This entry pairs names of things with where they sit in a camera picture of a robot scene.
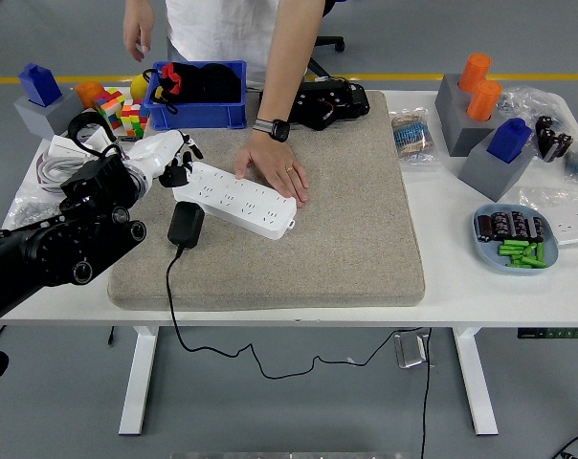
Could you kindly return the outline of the person's left hand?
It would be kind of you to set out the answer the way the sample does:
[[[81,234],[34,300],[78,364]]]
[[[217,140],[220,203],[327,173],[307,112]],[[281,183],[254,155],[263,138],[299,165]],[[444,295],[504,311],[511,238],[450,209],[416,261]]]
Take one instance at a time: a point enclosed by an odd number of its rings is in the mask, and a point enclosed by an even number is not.
[[[254,130],[236,155],[235,177],[243,179],[249,166],[254,166],[280,195],[295,198],[297,208],[303,208],[308,202],[307,172],[287,144]]]

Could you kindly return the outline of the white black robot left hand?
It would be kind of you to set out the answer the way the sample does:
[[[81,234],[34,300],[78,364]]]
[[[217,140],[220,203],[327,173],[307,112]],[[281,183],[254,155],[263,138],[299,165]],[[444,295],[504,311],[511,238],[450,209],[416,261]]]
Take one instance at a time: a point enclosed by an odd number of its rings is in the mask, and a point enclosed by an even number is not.
[[[187,185],[193,158],[204,158],[195,141],[179,130],[170,130],[137,141],[123,164],[140,194],[145,195],[155,180],[163,187]]]

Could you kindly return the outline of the person's right hand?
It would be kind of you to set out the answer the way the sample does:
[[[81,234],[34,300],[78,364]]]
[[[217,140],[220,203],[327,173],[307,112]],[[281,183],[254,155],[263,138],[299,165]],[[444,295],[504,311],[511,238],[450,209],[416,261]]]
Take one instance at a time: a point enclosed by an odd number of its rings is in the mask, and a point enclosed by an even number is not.
[[[137,62],[142,62],[150,51],[154,23],[153,12],[125,12],[122,24],[123,45]]]

